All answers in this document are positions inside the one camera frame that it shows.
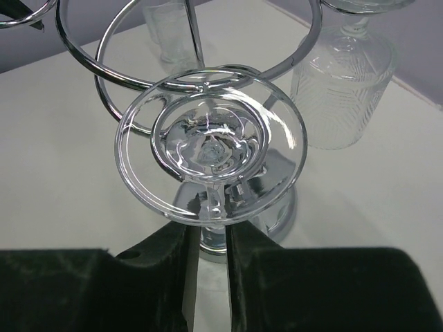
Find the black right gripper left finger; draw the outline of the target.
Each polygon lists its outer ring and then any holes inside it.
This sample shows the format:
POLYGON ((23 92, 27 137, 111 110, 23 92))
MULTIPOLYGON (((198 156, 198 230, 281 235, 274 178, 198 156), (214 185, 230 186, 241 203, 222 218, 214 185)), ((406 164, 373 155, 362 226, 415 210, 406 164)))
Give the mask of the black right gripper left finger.
POLYGON ((187 331, 189 229, 103 249, 1 251, 2 331, 187 331))

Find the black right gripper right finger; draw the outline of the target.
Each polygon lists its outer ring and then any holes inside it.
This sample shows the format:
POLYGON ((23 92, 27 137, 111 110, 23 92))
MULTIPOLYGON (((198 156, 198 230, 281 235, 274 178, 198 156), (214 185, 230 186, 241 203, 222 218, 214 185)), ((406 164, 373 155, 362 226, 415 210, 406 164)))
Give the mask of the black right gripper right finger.
POLYGON ((403 250, 283 248, 245 221, 226 229, 233 331, 441 331, 403 250))

